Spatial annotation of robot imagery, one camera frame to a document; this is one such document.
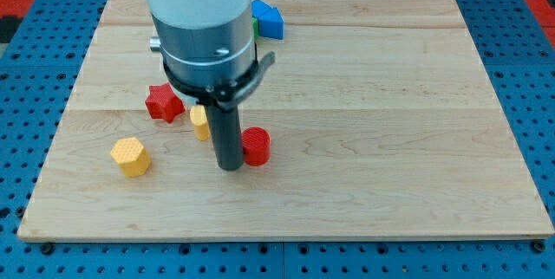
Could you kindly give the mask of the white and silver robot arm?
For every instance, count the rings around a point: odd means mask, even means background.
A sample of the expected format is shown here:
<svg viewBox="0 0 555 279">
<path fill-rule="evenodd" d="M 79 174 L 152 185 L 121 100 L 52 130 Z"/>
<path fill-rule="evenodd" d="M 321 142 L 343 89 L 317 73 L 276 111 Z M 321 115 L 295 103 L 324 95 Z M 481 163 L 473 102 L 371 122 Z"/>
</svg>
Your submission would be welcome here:
<svg viewBox="0 0 555 279">
<path fill-rule="evenodd" d="M 147 0 L 169 75 L 195 87 L 237 80 L 253 64 L 251 0 Z"/>
</svg>

